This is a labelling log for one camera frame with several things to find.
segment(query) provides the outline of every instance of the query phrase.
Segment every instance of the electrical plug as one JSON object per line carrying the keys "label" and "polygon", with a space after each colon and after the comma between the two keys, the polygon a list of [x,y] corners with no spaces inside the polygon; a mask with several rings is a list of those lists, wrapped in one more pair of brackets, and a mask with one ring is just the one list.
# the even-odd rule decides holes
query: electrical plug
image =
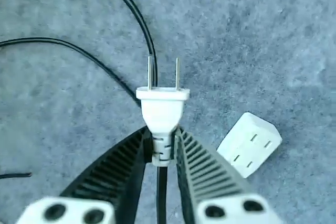
{"label": "electrical plug", "polygon": [[190,90],[180,88],[180,61],[176,59],[175,87],[152,87],[152,58],[148,57],[148,85],[136,90],[141,100],[142,117],[153,136],[152,164],[168,166],[171,159],[171,134],[183,114]]}
{"label": "electrical plug", "polygon": [[282,138],[273,124],[246,112],[223,139],[217,152],[247,178],[281,142]]}

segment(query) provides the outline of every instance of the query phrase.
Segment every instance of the plug prong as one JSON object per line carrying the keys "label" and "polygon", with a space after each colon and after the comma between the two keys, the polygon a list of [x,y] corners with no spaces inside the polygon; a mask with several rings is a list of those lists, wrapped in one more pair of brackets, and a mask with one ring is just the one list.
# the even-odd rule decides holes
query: plug prong
{"label": "plug prong", "polygon": [[180,59],[176,58],[175,88],[180,89]]}
{"label": "plug prong", "polygon": [[147,83],[147,87],[148,90],[152,89],[152,57],[148,56],[148,83]]}

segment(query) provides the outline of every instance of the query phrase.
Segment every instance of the electrical cable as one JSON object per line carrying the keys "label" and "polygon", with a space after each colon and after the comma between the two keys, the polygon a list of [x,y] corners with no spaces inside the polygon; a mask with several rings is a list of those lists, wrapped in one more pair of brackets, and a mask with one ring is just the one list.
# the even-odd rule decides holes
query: electrical cable
{"label": "electrical cable", "polygon": [[156,218],[157,224],[166,224],[167,167],[157,168],[156,178]]}
{"label": "electrical cable", "polygon": [[71,48],[72,50],[79,52],[89,60],[93,61],[98,67],[100,67],[102,70],[104,70],[113,80],[115,80],[125,91],[126,93],[134,100],[134,102],[141,107],[140,100],[137,99],[135,93],[127,86],[126,83],[124,83],[120,77],[118,77],[110,68],[108,68],[104,63],[102,63],[100,60],[98,60],[95,56],[88,53],[84,49],[69,43],[67,41],[61,40],[61,39],[53,39],[53,38],[41,38],[41,37],[32,37],[32,38],[20,38],[20,39],[10,39],[7,41],[0,42],[0,48],[16,45],[16,44],[22,44],[22,43],[35,43],[35,42],[41,42],[41,43],[52,43],[52,44],[58,44],[63,45],[68,48]]}
{"label": "electrical cable", "polygon": [[[149,54],[154,58],[153,76],[152,76],[152,86],[157,87],[157,75],[158,75],[158,63],[156,60],[156,53],[154,49],[153,40],[149,33],[146,22],[143,19],[139,9],[133,0],[123,0],[135,18],[137,19],[142,32],[145,36],[145,40],[148,46]],[[158,224],[166,223],[166,191],[167,191],[167,168],[159,167],[157,169],[157,192],[156,192],[156,215]]]}
{"label": "electrical cable", "polygon": [[10,173],[10,174],[1,174],[0,179],[3,178],[29,178],[31,173]]}
{"label": "electrical cable", "polygon": [[148,30],[147,24],[141,14],[141,12],[139,11],[137,5],[135,4],[135,2],[133,0],[123,0],[126,5],[128,6],[128,8],[131,10],[131,12],[133,13],[133,15],[135,16],[135,18],[137,19],[141,30],[144,34],[147,46],[148,46],[148,51],[150,56],[153,56],[154,58],[154,67],[153,67],[153,76],[152,76],[152,86],[153,87],[157,87],[157,75],[158,75],[158,63],[156,60],[156,53],[155,53],[155,48],[154,48],[154,43],[151,37],[151,34]]}

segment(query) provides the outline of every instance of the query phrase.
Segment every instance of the gray carpet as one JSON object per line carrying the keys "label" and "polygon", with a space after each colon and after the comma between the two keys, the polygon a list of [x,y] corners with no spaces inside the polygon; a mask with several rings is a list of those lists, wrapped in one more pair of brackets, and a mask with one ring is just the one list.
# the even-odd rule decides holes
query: gray carpet
{"label": "gray carpet", "polygon": [[[246,111],[284,141],[248,178],[288,223],[335,223],[335,0],[135,0],[148,22],[159,83],[191,89],[182,125],[217,147]],[[0,39],[66,39],[99,56],[135,89],[146,84],[147,48],[122,0],[0,0]],[[117,141],[144,125],[126,93],[91,62],[56,45],[0,51],[0,219],[58,195]],[[168,223],[181,223],[174,166]],[[148,167],[137,223],[155,223]]]}

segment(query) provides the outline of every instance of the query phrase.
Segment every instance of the black ribbed housing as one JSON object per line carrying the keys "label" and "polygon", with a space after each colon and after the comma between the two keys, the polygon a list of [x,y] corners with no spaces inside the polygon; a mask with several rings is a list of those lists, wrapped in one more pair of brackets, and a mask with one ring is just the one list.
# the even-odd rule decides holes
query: black ribbed housing
{"label": "black ribbed housing", "polygon": [[183,129],[175,132],[174,156],[187,224],[195,223],[197,206],[202,200],[250,192],[247,182],[226,160]]}
{"label": "black ribbed housing", "polygon": [[151,133],[143,127],[94,161],[61,196],[108,201],[114,206],[118,224],[134,223],[151,153]]}

